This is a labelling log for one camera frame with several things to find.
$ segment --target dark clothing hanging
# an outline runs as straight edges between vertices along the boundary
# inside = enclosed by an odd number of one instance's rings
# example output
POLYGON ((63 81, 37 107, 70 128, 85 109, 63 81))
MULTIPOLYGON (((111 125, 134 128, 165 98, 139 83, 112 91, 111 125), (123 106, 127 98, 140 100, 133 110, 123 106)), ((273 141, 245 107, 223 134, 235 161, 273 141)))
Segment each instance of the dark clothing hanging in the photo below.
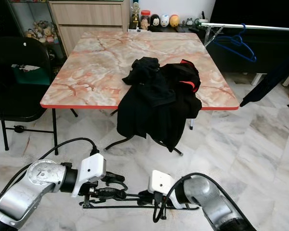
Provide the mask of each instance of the dark clothing hanging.
POLYGON ((132 85, 118 106, 117 131, 162 141, 171 152, 179 142, 187 118, 196 118, 201 101, 198 71, 189 61, 159 67, 158 59, 135 60, 122 80, 132 85))
POLYGON ((240 104, 240 107, 249 102, 257 102, 269 93, 280 81, 289 75, 289 57, 268 73, 264 79, 248 93, 240 104))

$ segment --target clothes hanger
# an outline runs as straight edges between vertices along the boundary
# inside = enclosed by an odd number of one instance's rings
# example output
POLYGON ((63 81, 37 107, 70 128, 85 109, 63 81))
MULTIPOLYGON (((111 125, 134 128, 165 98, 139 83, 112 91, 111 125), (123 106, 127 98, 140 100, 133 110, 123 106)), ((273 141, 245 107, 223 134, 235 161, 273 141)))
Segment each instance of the clothes hanger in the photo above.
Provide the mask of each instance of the clothes hanger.
POLYGON ((245 32, 245 30, 246 30, 245 24, 242 23, 242 25, 243 25, 243 30, 242 30, 238 35, 234 35, 234 36, 232 36, 232 37, 231 37, 231 36, 219 36, 219 37, 216 37, 213 42, 214 42, 216 45, 219 45, 219 46, 221 46, 221 47, 223 47, 223 48, 225 48, 225 49, 227 49, 227 50, 229 50, 229 51, 231 51, 231 52, 233 52, 233 53, 241 56, 242 58, 247 59, 248 61, 251 61, 251 62, 254 63, 254 62, 257 61, 257 58, 256 58, 254 52, 252 51, 252 49, 251 49, 246 43, 243 42, 243 39, 242 39, 242 37, 241 37, 241 35, 242 35, 242 34, 245 32), (237 51, 235 51, 235 50, 233 50, 233 49, 231 49, 231 48, 229 48, 229 47, 227 47, 227 46, 225 46, 225 45, 220 44, 220 41, 221 41, 221 40, 223 40, 223 41, 228 40, 228 41, 230 41, 232 44, 234 44, 234 45, 236 45, 236 46, 238 46, 238 47, 241 47, 241 46, 246 47, 246 48, 249 50, 249 52, 250 52, 250 57, 247 57, 247 56, 245 56, 245 55, 243 55, 243 54, 241 54, 241 53, 239 53, 239 52, 237 52, 237 51))

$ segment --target green object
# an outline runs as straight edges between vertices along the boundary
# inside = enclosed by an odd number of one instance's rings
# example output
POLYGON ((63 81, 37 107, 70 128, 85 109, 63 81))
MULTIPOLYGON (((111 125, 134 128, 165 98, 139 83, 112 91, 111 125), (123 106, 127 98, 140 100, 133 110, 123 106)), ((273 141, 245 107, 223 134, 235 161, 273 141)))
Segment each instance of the green object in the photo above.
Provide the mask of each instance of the green object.
POLYGON ((21 84, 50 85, 49 76, 43 68, 24 72, 17 67, 12 68, 16 82, 21 84))

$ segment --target jar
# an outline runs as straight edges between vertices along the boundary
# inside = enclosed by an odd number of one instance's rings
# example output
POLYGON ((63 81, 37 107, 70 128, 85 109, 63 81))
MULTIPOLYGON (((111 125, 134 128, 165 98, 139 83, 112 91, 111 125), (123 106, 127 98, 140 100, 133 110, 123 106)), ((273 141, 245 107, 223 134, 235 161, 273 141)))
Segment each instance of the jar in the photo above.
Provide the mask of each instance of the jar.
POLYGON ((147 30, 148 26, 150 26, 150 11, 143 10, 141 11, 141 17, 140 17, 140 28, 147 30))

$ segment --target marble pattern tabletop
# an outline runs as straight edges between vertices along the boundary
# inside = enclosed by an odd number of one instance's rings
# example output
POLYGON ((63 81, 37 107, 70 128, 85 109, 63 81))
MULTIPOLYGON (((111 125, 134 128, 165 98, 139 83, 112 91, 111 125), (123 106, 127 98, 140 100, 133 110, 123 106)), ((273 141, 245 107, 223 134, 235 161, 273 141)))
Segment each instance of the marble pattern tabletop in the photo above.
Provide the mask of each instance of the marble pattern tabletop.
POLYGON ((135 59, 156 57, 161 66, 194 63, 203 110, 236 110, 238 101, 194 33, 85 32, 40 104, 45 108, 116 109, 129 87, 122 78, 135 59))

